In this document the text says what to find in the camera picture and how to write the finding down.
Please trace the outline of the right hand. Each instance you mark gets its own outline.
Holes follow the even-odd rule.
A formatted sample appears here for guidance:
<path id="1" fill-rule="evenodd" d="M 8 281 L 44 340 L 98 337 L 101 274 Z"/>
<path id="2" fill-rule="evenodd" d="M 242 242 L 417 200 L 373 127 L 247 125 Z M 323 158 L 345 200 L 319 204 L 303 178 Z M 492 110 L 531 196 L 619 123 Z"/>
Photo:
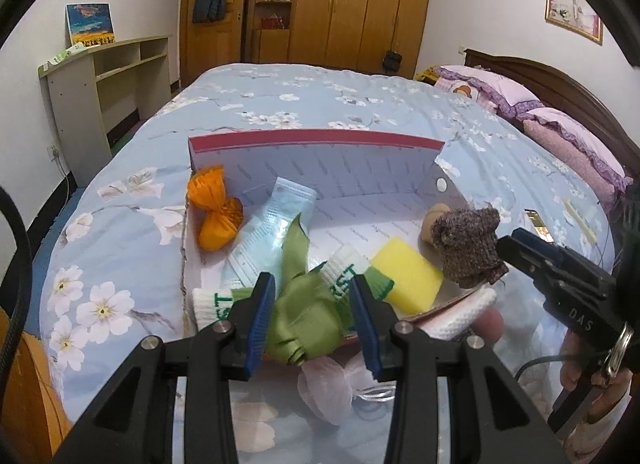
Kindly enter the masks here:
<path id="1" fill-rule="evenodd" d="M 561 347 L 562 356 L 567 356 L 560 371 L 560 383 L 564 392 L 576 392 L 587 364 L 569 356 L 586 353 L 582 337 L 568 331 Z M 589 377 L 587 398 L 573 413 L 570 427 L 561 432 L 568 452 L 586 456 L 599 449 L 608 439 L 613 428 L 622 418 L 630 400 L 630 389 L 634 373 L 620 368 L 614 378 L 606 380 L 600 372 Z"/>

